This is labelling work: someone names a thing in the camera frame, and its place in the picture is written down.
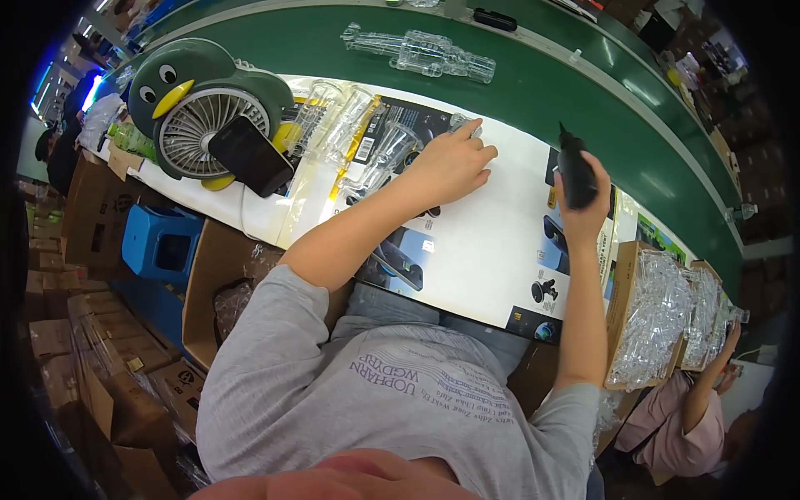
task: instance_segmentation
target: penguin eye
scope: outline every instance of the penguin eye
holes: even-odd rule
[[[150,104],[155,102],[155,92],[147,85],[139,89],[139,97],[141,97],[144,102],[149,102]]]
[[[158,68],[158,76],[161,77],[164,83],[175,83],[178,80],[178,76],[175,74],[175,68],[169,64],[162,64],[161,67]]]

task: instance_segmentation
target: penguin beak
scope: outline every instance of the penguin beak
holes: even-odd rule
[[[194,80],[189,80],[167,92],[161,101],[158,101],[155,111],[153,111],[153,120],[164,116],[167,111],[174,108],[175,105],[189,93],[189,89],[192,88],[192,85],[194,85]]]

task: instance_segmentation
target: fan grille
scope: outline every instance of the fan grille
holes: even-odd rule
[[[220,87],[186,96],[164,118],[158,135],[162,156],[187,177],[227,174],[228,170],[208,152],[208,141],[240,115],[247,116],[268,137],[270,119],[261,103],[247,92]]]

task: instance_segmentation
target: white cable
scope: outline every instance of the white cable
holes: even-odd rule
[[[248,237],[248,238],[250,238],[251,240],[253,240],[253,241],[255,241],[255,242],[260,242],[260,241],[261,241],[260,239],[258,239],[258,238],[255,238],[255,237],[251,236],[251,235],[250,235],[250,234],[247,232],[247,230],[245,229],[245,216],[244,216],[244,212],[245,212],[245,191],[246,191],[246,190],[247,190],[247,186],[246,186],[246,185],[245,185],[245,183],[243,182],[243,183],[242,183],[242,197],[239,199],[239,226],[241,227],[240,231],[242,232],[242,234],[244,234],[245,236],[247,236],[247,237]]]

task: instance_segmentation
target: pink shirt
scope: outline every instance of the pink shirt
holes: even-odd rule
[[[675,372],[665,384],[653,389],[620,429],[614,448],[631,451],[661,426],[634,457],[636,463],[656,472],[685,477],[713,471],[722,458],[725,438],[722,403],[717,391],[712,390],[702,420],[684,434],[681,406],[689,388],[686,376]]]

